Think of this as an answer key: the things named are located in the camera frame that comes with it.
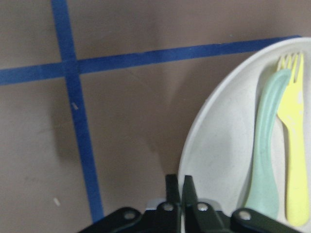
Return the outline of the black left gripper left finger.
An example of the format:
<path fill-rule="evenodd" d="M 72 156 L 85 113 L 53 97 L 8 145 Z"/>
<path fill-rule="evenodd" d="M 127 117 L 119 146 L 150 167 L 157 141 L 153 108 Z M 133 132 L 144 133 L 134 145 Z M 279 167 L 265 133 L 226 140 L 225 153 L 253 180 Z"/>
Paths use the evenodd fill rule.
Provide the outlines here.
<path fill-rule="evenodd" d="M 155 209 L 142 214 L 132 207 L 122 207 L 82 233 L 179 233 L 181 232 L 181 199 L 175 174 L 166 175 L 166 199 Z"/>

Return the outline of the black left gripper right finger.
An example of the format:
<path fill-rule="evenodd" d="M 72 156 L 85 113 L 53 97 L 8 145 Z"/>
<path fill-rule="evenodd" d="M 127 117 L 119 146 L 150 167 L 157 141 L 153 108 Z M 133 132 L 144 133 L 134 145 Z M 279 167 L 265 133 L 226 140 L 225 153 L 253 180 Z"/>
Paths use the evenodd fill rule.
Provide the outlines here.
<path fill-rule="evenodd" d="M 183 189 L 184 227 L 187 233 L 293 233 L 276 220 L 249 208 L 240 208 L 230 217 L 198 200 L 192 176 L 186 175 Z"/>

